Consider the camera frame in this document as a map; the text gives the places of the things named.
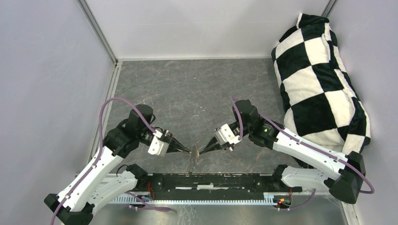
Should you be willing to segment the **metal keyring plate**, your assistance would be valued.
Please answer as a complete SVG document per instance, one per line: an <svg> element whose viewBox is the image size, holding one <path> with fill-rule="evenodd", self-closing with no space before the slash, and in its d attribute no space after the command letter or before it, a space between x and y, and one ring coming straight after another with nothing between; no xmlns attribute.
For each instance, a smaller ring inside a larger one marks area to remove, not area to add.
<svg viewBox="0 0 398 225"><path fill-rule="evenodd" d="M198 144L193 144L192 149L191 149L188 173L192 173L195 170L196 165L197 165L197 160L199 158L199 151L200 151L200 147L198 146Z"/></svg>

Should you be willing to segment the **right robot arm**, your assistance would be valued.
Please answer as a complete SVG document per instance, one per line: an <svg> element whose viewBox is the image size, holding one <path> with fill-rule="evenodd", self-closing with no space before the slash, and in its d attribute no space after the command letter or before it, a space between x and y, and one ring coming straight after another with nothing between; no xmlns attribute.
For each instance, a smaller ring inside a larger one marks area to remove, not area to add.
<svg viewBox="0 0 398 225"><path fill-rule="evenodd" d="M214 150L232 151L244 136L248 136L259 147L288 154L309 166L295 168L279 165L271 178L274 190L284 191L287 187L327 190L342 202L357 202L366 181L361 154L354 151L346 155L306 140L283 125L265 118L250 100L233 99L232 103L236 121L216 128L213 138L199 154Z"/></svg>

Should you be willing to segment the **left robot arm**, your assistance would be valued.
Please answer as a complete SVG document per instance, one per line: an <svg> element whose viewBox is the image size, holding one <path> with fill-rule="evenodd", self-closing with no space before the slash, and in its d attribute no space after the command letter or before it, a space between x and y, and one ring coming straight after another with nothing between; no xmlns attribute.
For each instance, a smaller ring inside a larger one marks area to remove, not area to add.
<svg viewBox="0 0 398 225"><path fill-rule="evenodd" d="M82 172L58 194L49 194L45 204L65 225L88 225L95 214L123 193L147 186L146 172L137 165L105 185L101 182L140 144L148 146L150 155L162 157L172 152L190 150L167 129L153 128L156 117L148 105L137 105L129 117L111 129L100 143L96 154Z"/></svg>

